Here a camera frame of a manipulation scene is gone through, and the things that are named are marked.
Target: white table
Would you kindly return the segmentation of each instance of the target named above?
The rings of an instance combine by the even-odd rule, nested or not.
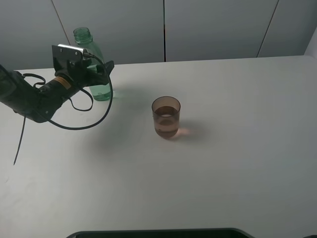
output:
[[[34,72],[47,80],[53,69]],[[317,234],[317,61],[311,57],[116,65],[102,124],[68,131],[0,104],[0,237],[78,231],[225,228],[255,238]],[[151,104],[181,102],[175,141]],[[74,96],[78,107],[89,98]],[[53,119],[97,121],[66,102]]]

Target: orange label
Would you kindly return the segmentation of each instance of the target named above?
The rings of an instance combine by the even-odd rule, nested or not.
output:
[[[64,86],[64,88],[69,89],[71,87],[70,83],[67,82],[66,79],[62,78],[62,77],[56,77],[53,80],[59,82],[61,85]]]

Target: gray wall panel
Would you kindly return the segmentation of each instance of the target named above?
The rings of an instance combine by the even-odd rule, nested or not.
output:
[[[105,60],[164,61],[162,0],[53,0],[71,44],[88,27]]]
[[[277,0],[165,0],[166,60],[256,57]]]
[[[51,0],[2,0],[0,64],[10,69],[52,68],[52,47],[67,44]]]
[[[259,57],[303,55],[317,26],[317,0],[280,0]]]

